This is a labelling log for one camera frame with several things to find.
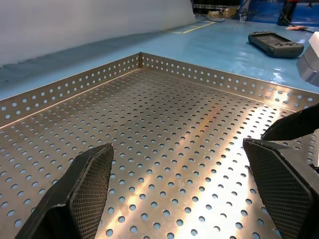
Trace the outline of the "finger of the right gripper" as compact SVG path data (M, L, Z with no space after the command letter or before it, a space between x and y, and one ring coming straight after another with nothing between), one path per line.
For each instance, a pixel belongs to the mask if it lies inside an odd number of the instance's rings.
M313 105L274 122L261 136L266 141L293 140L319 128L319 105Z

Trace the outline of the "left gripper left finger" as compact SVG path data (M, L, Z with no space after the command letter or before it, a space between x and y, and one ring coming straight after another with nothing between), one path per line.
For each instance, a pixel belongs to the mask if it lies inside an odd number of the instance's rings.
M93 239L106 204L113 159L111 143L77 155L16 238Z

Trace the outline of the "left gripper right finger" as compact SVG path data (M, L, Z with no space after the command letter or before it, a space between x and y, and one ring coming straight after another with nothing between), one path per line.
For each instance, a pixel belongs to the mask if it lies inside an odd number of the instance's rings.
M291 147L245 138L243 147L267 211L284 239L319 237L319 169Z

